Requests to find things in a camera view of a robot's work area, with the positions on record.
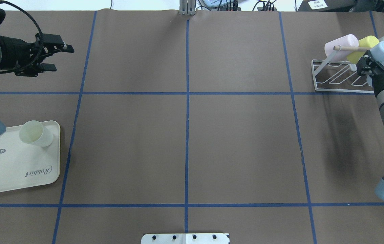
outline tray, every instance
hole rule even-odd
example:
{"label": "tray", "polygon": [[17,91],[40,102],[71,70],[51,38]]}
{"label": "tray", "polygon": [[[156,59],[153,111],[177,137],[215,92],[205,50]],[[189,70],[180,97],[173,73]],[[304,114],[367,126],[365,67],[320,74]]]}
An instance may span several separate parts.
{"label": "tray", "polygon": [[50,184],[58,179],[60,126],[56,121],[42,124],[54,135],[52,144],[45,148],[21,142],[21,125],[8,127],[0,136],[0,192]]}

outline sticker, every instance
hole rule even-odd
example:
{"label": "sticker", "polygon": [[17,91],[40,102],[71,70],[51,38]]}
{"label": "sticker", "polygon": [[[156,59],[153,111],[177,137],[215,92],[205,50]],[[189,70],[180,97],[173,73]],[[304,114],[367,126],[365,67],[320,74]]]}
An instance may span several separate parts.
{"label": "sticker", "polygon": [[327,8],[325,0],[310,1],[308,2],[308,4],[310,5],[311,9]]}

